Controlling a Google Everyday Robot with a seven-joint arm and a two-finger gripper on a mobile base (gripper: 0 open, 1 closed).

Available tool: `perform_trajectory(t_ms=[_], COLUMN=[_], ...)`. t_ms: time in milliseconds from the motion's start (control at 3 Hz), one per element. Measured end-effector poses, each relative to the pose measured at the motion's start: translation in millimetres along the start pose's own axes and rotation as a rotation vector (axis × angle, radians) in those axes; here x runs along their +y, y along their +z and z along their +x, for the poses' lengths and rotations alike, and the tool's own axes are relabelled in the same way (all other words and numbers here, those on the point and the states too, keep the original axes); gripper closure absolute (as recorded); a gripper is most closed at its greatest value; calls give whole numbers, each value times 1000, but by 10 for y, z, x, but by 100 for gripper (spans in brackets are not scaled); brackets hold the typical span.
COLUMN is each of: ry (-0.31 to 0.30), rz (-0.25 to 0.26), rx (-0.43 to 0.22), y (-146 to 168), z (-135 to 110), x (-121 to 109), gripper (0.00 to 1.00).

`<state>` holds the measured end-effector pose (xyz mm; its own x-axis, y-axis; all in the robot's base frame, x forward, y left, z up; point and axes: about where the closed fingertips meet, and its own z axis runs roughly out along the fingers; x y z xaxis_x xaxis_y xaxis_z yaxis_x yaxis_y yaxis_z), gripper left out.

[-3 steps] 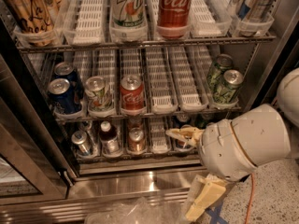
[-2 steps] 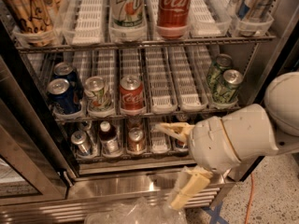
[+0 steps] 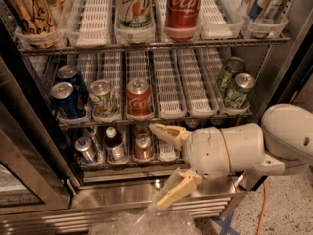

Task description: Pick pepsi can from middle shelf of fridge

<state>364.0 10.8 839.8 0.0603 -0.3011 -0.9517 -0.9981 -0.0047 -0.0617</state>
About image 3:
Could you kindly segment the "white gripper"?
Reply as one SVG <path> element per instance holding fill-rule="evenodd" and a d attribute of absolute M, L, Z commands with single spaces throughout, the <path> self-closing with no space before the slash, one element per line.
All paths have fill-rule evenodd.
<path fill-rule="evenodd" d="M 202 178 L 217 179 L 241 171 L 282 175 L 285 170 L 283 162 L 266 153 L 263 132 L 254 123 L 193 132 L 180 126 L 150 124 L 149 130 L 176 150 L 183 146 L 184 160 L 190 168 L 186 172 L 177 169 L 168 178 L 165 194 L 156 201 L 158 211 L 195 191 Z"/>

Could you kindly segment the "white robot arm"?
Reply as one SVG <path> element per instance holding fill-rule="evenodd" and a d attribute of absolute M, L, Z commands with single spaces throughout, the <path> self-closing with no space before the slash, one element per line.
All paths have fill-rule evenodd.
<path fill-rule="evenodd" d="M 158 139 L 183 155 L 189 170 L 177 170 L 154 195 L 149 210 L 159 212 L 195 191 L 205 179 L 235 172 L 292 175 L 313 165 L 313 114 L 291 104 L 268 108 L 260 124 L 188 131 L 183 127 L 151 124 Z"/>

